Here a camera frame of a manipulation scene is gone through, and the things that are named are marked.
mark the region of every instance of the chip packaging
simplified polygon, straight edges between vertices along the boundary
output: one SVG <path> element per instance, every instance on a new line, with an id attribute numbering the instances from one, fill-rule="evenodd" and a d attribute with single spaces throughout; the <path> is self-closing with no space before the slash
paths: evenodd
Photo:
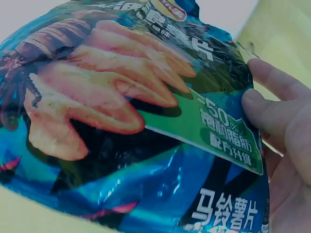
<path id="1" fill-rule="evenodd" d="M 73 0 L 3 41 L 1 184 L 119 232 L 268 233 L 252 75 L 199 10 Z"/>

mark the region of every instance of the snack bag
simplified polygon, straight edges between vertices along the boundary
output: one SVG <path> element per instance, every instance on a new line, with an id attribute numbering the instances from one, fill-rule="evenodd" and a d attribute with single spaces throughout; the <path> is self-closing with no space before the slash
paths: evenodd
<path id="1" fill-rule="evenodd" d="M 6 188 L 119 232 L 269 232 L 252 76 L 194 0 L 70 1 L 0 51 Z"/>

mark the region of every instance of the green label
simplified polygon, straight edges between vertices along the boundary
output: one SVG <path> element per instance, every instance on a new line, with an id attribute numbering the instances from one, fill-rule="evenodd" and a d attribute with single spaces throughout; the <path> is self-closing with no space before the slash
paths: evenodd
<path id="1" fill-rule="evenodd" d="M 146 128 L 191 144 L 256 174 L 263 174 L 260 151 L 252 131 L 208 98 L 191 90 L 193 98 L 176 95 L 177 117 L 140 111 Z"/>

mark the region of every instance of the finger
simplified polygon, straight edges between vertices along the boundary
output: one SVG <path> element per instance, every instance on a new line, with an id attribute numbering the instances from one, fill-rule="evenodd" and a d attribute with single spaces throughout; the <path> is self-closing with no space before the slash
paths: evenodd
<path id="1" fill-rule="evenodd" d="M 265 100 L 258 91 L 250 89 L 243 95 L 242 105 L 247 118 L 256 128 L 283 141 L 286 128 L 302 107 L 302 101 Z"/>
<path id="2" fill-rule="evenodd" d="M 284 142 L 287 154 L 302 179 L 311 185 L 311 105 L 308 103 L 288 125 Z"/>
<path id="3" fill-rule="evenodd" d="M 272 151 L 265 144 L 263 145 L 263 150 L 264 150 L 264 158 L 265 158 L 266 165 L 267 165 L 268 178 L 270 180 L 273 176 L 273 173 L 274 173 L 277 165 L 281 161 L 282 157 L 279 154 Z"/>
<path id="4" fill-rule="evenodd" d="M 304 182 L 311 185 L 310 100 L 271 101 L 251 89 L 242 98 L 250 122 L 260 130 L 284 141 L 287 155 Z"/>
<path id="5" fill-rule="evenodd" d="M 286 148 L 283 140 L 281 140 L 279 137 L 272 136 L 265 131 L 261 131 L 260 134 L 264 142 L 272 146 L 278 152 L 285 154 Z"/>
<path id="6" fill-rule="evenodd" d="M 294 77 L 260 59 L 251 59 L 248 66 L 254 80 L 280 100 L 293 100 L 311 96 L 311 90 Z"/>

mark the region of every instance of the white chinese characters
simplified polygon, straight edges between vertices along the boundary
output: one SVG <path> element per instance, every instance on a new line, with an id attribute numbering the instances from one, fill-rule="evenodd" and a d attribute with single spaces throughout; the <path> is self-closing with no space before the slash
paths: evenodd
<path id="1" fill-rule="evenodd" d="M 258 213 L 256 201 L 237 197 L 233 201 L 231 195 L 225 197 L 222 193 L 216 202 L 215 191 L 202 188 L 201 198 L 197 209 L 192 213 L 192 218 L 197 220 L 194 224 L 187 224 L 184 229 L 187 231 L 203 231 L 204 227 L 208 229 L 217 229 L 217 232 L 252 232 L 254 217 Z"/>

